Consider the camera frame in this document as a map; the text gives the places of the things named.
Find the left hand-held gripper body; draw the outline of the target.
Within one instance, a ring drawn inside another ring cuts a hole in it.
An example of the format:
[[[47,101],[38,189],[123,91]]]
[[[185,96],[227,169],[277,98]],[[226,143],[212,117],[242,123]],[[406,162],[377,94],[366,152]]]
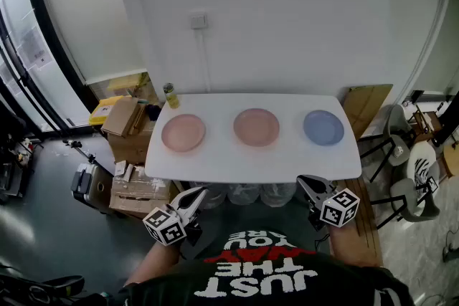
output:
[[[184,240],[194,246],[202,235],[202,228],[194,214],[185,224],[179,213],[168,204],[156,207],[143,218],[143,224],[149,234],[165,247]]]

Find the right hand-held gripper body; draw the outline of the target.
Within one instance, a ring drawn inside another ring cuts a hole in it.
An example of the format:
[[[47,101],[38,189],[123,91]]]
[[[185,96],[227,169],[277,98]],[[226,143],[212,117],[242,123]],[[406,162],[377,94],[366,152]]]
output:
[[[341,228],[356,216],[360,198],[345,188],[339,192],[315,195],[311,200],[308,220],[316,231],[325,225]]]

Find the blue big plate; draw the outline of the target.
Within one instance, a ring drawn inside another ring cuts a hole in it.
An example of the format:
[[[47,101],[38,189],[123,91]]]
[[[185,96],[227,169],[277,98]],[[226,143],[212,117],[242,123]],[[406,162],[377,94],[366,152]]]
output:
[[[320,146],[335,145],[344,137],[343,123],[325,110],[309,112],[303,120],[303,131],[313,143]]]

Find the pink big plate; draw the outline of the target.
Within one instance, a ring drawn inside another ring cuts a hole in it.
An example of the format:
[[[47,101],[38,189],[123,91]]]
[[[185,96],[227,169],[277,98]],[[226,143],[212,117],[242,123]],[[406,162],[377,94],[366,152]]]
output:
[[[197,148],[206,134],[203,121],[192,114],[181,114],[170,119],[161,131],[162,143],[176,153]]]
[[[278,138],[280,123],[269,110],[250,108],[237,115],[233,122],[233,130],[245,145],[265,147]]]

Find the person's right forearm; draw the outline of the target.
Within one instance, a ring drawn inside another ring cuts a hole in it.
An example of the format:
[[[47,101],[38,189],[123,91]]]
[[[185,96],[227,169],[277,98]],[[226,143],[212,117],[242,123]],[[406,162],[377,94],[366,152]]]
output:
[[[378,267],[375,254],[359,236],[353,224],[328,226],[333,256],[345,264],[358,267]]]

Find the person's left forearm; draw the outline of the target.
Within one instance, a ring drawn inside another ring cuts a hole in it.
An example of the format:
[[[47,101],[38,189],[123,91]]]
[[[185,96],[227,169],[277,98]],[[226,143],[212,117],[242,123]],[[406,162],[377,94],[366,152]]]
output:
[[[166,274],[179,262],[180,251],[174,245],[164,246],[156,242],[127,279],[125,286],[139,284]]]

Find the clear water jug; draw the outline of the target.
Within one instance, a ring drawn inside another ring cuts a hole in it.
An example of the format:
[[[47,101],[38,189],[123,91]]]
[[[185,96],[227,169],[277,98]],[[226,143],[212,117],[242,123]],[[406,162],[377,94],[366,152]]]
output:
[[[286,205],[295,195],[295,183],[263,184],[260,192],[261,201],[272,208]]]
[[[246,206],[257,201],[260,195],[260,186],[248,183],[233,183],[229,185],[227,196],[235,205]]]
[[[195,183],[196,187],[205,187],[208,192],[199,208],[203,210],[215,209],[221,205],[227,196],[227,186],[220,183]]]

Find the large cardboard box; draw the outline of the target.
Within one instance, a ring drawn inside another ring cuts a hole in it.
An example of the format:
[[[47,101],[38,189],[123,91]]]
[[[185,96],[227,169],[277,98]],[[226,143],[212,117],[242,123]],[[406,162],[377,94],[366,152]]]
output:
[[[115,162],[126,161],[132,164],[144,164],[151,135],[151,131],[142,131],[136,135],[127,135],[124,138],[109,133],[108,143]]]

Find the grey chair with black legs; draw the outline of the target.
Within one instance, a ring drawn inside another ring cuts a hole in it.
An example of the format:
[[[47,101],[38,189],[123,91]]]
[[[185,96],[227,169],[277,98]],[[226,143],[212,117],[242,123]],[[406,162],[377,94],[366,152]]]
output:
[[[377,230],[399,216],[410,223],[431,221],[437,218],[440,215],[440,209],[435,204],[429,183],[420,187],[426,188],[427,192],[421,199],[418,199],[415,182],[411,178],[404,178],[390,187],[388,198],[370,201],[372,206],[392,205],[393,213],[383,222],[377,224]]]
[[[405,163],[410,157],[410,148],[414,145],[416,135],[414,128],[408,123],[401,105],[395,105],[391,108],[381,135],[365,138],[364,141],[372,141],[377,138],[380,138],[381,141],[360,155],[360,158],[368,158],[379,151],[384,154],[382,162],[369,179],[370,183],[374,181],[387,164],[395,168]],[[398,145],[403,147],[404,153],[395,158],[392,153]]]

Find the flat cardboard sheet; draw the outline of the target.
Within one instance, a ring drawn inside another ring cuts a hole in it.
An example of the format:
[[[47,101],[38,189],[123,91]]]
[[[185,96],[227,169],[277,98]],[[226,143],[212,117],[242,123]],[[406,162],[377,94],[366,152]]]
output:
[[[392,84],[350,87],[343,101],[343,109],[356,140],[378,135],[385,119],[385,100]]]

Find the silver suitcase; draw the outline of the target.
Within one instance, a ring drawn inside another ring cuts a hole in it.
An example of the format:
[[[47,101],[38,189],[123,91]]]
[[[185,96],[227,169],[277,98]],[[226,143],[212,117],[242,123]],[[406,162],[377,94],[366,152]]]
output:
[[[81,163],[72,178],[70,190],[75,200],[109,214],[113,176],[103,167],[93,163]]]

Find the white zebra print chair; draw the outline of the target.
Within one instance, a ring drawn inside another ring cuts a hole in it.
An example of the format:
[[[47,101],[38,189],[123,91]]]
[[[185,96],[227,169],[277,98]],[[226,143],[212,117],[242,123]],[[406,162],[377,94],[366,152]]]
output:
[[[427,141],[414,144],[405,169],[406,177],[411,178],[416,186],[426,184],[436,160],[435,150]]]

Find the yellow drink bottle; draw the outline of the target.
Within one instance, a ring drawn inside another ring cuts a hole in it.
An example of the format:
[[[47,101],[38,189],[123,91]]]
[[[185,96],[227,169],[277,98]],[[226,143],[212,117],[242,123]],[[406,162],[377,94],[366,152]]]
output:
[[[174,85],[170,82],[163,86],[163,91],[171,109],[177,109],[180,105]]]

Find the person's dark printed t-shirt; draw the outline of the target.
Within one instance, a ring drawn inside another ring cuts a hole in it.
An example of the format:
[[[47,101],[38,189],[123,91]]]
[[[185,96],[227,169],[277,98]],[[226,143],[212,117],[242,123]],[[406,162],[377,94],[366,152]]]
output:
[[[277,229],[236,226],[166,274],[75,306],[415,306],[388,269],[348,265]]]

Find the open cardboard box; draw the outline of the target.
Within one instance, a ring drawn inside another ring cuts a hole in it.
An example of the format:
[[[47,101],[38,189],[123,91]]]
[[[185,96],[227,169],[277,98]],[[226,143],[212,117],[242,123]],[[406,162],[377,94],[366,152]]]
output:
[[[122,97],[112,106],[101,130],[106,134],[126,138],[131,128],[142,118],[146,104],[136,97]]]

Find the black tripod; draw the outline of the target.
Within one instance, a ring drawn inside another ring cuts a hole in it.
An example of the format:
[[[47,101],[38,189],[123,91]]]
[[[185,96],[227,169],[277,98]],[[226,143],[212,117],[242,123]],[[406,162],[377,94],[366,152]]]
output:
[[[102,166],[96,159],[95,155],[92,153],[86,153],[82,149],[82,143],[77,140],[70,140],[70,139],[64,139],[62,141],[67,147],[70,147],[71,149],[76,150],[83,158],[86,159],[86,164],[88,165],[94,165],[98,166],[99,168],[104,169],[105,167]]]

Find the yellow box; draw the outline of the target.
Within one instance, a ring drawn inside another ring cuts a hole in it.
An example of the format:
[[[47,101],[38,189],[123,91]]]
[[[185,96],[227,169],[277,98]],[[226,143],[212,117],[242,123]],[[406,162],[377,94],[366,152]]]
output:
[[[117,101],[126,98],[130,99],[131,96],[115,96],[100,100],[98,106],[90,114],[89,125],[103,125]]]

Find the wooden folding chair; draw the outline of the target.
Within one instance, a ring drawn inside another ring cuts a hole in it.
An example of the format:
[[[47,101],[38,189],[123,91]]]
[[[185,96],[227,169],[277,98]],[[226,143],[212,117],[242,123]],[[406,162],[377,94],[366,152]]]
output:
[[[435,111],[424,113],[418,105],[416,105],[416,112],[412,114],[415,122],[415,142],[432,140],[435,134],[440,132],[443,128]]]

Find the round wooden side table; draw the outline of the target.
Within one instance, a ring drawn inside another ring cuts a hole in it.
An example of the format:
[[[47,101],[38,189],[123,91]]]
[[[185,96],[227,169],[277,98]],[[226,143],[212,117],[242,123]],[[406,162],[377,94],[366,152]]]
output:
[[[443,163],[448,178],[459,177],[459,145],[443,147]]]

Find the black equipment cart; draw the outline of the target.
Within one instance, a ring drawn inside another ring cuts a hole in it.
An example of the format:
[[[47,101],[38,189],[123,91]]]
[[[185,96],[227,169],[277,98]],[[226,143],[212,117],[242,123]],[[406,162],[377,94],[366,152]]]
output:
[[[11,133],[0,140],[0,205],[25,195],[34,149],[30,139],[17,140]]]

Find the white wall switch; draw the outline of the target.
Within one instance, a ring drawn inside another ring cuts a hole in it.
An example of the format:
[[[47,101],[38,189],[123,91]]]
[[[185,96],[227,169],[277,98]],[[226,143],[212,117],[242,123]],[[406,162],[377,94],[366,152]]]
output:
[[[208,16],[205,12],[194,12],[190,14],[189,23],[193,30],[207,29],[209,26]]]

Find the black window frame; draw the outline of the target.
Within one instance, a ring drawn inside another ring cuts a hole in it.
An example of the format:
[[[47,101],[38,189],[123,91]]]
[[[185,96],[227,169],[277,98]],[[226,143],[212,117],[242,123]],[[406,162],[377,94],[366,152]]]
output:
[[[45,0],[0,0],[0,100],[37,137],[93,130],[98,100],[72,66]]]

